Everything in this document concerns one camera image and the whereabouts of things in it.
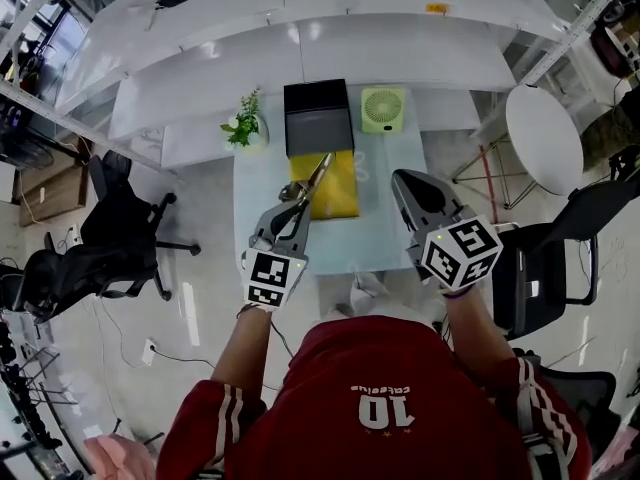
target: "potted plant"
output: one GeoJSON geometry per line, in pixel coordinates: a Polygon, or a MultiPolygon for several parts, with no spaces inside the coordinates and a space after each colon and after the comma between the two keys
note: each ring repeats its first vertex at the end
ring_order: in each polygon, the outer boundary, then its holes
{"type": "Polygon", "coordinates": [[[229,150],[257,151],[264,149],[269,143],[269,133],[264,120],[258,115],[258,89],[254,89],[246,98],[240,98],[240,110],[229,122],[220,128],[231,135],[227,139],[229,150]]]}

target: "white floor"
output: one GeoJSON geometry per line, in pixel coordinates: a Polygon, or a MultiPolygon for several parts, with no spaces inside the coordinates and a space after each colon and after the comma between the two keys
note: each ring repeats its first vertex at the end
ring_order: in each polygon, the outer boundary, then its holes
{"type": "MultiPolygon", "coordinates": [[[[466,158],[477,153],[477,146],[466,136],[466,132],[423,136],[430,173],[448,177],[466,158]]],[[[236,312],[242,305],[240,276],[234,261],[232,171],[232,158],[190,167],[180,172],[182,182],[172,187],[162,176],[134,166],[130,181],[143,199],[157,202],[168,190],[174,190],[178,195],[178,203],[166,213],[159,238],[197,240],[202,253],[191,257],[182,251],[160,252],[163,280],[174,291],[170,302],[161,300],[150,282],[137,299],[105,300],[103,308],[100,301],[88,298],[52,320],[54,346],[61,356],[56,363],[57,371],[48,376],[48,383],[56,385],[59,381],[79,402],[75,409],[60,408],[60,414],[76,440],[84,437],[84,429],[89,429],[89,434],[98,431],[91,428],[93,425],[98,425],[104,433],[111,432],[116,420],[114,412],[123,420],[123,428],[130,429],[139,438],[166,432],[184,396],[195,382],[211,373],[203,363],[179,363],[158,356],[151,367],[137,366],[141,364],[147,337],[156,340],[158,350],[165,354],[215,362],[231,333],[236,312]],[[185,288],[193,289],[197,331],[193,325],[191,331],[189,329],[185,288]],[[122,352],[135,369],[121,357],[120,334],[105,309],[122,329],[122,352]]],[[[476,172],[478,176],[482,174],[478,168],[476,172]]],[[[585,183],[600,177],[598,174],[585,177],[585,183]]],[[[526,185],[528,181],[511,178],[509,183],[513,197],[517,195],[518,185],[526,185]]],[[[479,194],[486,193],[486,181],[473,182],[471,186],[475,191],[460,185],[456,190],[463,201],[491,217],[488,200],[479,194]]],[[[86,209],[26,230],[27,257],[41,248],[46,230],[52,231],[57,243],[65,237],[71,223],[84,221],[95,204],[91,187],[89,191],[86,209]]],[[[510,212],[499,207],[499,219],[515,220],[520,224],[549,221],[565,202],[566,198],[536,189],[510,212]]],[[[640,312],[637,311],[640,283],[632,274],[640,267],[639,218],[640,204],[634,202],[602,232],[602,283],[593,306],[568,306],[559,321],[513,343],[535,350],[542,356],[543,364],[550,364],[591,340],[588,346],[561,360],[555,368],[613,372],[618,379],[613,408],[623,415],[631,408],[631,400],[625,395],[635,379],[640,358],[640,312]]],[[[567,248],[570,293],[586,293],[587,283],[577,260],[577,245],[568,244],[567,248]]],[[[435,300],[427,300],[413,271],[390,272],[386,280],[405,303],[430,310],[441,308],[435,300]]],[[[346,301],[350,281],[349,276],[314,278],[306,274],[303,277],[289,305],[275,317],[276,325],[294,351],[321,311],[335,302],[346,301]]],[[[272,335],[265,376],[267,385],[280,385],[287,362],[288,355],[280,339],[272,335]]],[[[268,403],[274,395],[274,391],[263,390],[268,403]]]]}

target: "yellow sticker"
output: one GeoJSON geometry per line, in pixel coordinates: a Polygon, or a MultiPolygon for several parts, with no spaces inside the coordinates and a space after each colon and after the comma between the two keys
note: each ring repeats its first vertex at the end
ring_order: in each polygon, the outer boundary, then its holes
{"type": "Polygon", "coordinates": [[[447,14],[449,11],[448,4],[427,4],[427,12],[437,12],[438,14],[447,14]]]}

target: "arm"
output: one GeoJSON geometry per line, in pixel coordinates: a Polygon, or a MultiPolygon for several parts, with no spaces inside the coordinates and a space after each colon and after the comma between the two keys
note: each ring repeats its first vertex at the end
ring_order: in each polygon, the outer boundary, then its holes
{"type": "Polygon", "coordinates": [[[489,316],[477,288],[457,299],[445,299],[458,359],[481,384],[503,361],[515,357],[489,316]]]}
{"type": "Polygon", "coordinates": [[[447,299],[446,306],[458,359],[495,398],[502,416],[519,430],[528,453],[534,451],[530,437],[540,436],[562,451],[570,479],[588,478],[591,451],[578,416],[528,361],[515,357],[477,288],[447,299]]]}
{"type": "Polygon", "coordinates": [[[158,459],[157,480],[220,469],[225,455],[265,412],[260,400],[271,314],[243,308],[211,376],[182,402],[158,459]]]}

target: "red shirt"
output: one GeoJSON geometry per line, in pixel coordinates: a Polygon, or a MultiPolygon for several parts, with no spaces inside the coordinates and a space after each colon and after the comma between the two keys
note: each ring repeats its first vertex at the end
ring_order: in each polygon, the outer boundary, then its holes
{"type": "Polygon", "coordinates": [[[422,324],[327,322],[305,337],[269,411],[239,389],[199,382],[167,436],[157,479],[216,471],[243,480],[527,479],[522,392],[534,431],[560,444],[572,480],[586,479],[582,425],[526,361],[499,365],[483,390],[422,324]]]}

